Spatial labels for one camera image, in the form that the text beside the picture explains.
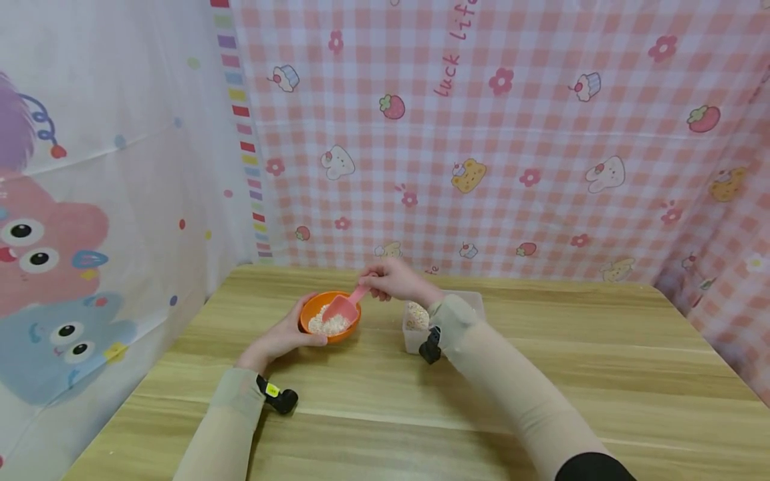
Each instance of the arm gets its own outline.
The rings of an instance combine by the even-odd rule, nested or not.
[[[300,312],[313,295],[297,301],[225,371],[173,481],[246,480],[252,438],[265,401],[256,384],[257,373],[297,347],[326,345],[326,337],[300,332]]]
[[[634,478],[591,431],[578,411],[524,355],[457,296],[444,293],[399,259],[361,272],[381,301],[422,305],[441,333],[439,347],[471,384],[502,409],[542,479],[628,481]]]
[[[174,481],[244,481],[264,400],[256,372],[225,371]]]

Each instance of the pink scoop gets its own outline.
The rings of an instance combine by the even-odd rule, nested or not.
[[[332,299],[332,302],[329,304],[329,307],[326,308],[325,311],[323,311],[323,316],[321,316],[321,322],[326,322],[329,319],[333,318],[337,314],[342,315],[345,319],[348,320],[354,320],[356,317],[358,317],[358,309],[356,309],[356,304],[358,301],[361,300],[364,294],[369,292],[369,288],[366,286],[358,286],[356,287],[356,290],[353,291],[353,294],[350,294],[350,296],[337,296],[334,299]]]

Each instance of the pink checkered fabric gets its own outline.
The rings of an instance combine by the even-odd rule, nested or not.
[[[770,403],[761,0],[231,3],[277,262],[655,284]]]

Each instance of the clear plastic container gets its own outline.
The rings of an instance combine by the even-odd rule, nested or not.
[[[481,301],[481,294],[479,292],[471,292],[471,291],[444,291],[444,294],[454,294],[456,296],[459,296],[470,304],[470,307],[476,311],[477,316],[479,316],[479,319],[486,321],[487,318],[484,316],[484,303]],[[409,319],[409,303],[405,302],[403,304],[403,319],[401,320],[401,330],[403,331],[403,342],[404,345],[407,347],[407,352],[409,354],[419,354],[420,353],[420,346],[422,346],[423,342],[425,342],[428,339],[429,331],[415,331],[412,329],[407,329],[407,320]]]

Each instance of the beige sleeve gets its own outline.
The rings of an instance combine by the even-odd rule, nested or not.
[[[190,441],[174,481],[245,481],[265,396],[256,373],[228,369]]]
[[[464,300],[450,295],[428,310],[444,355],[503,409],[542,479],[577,454],[610,454],[556,386]]]

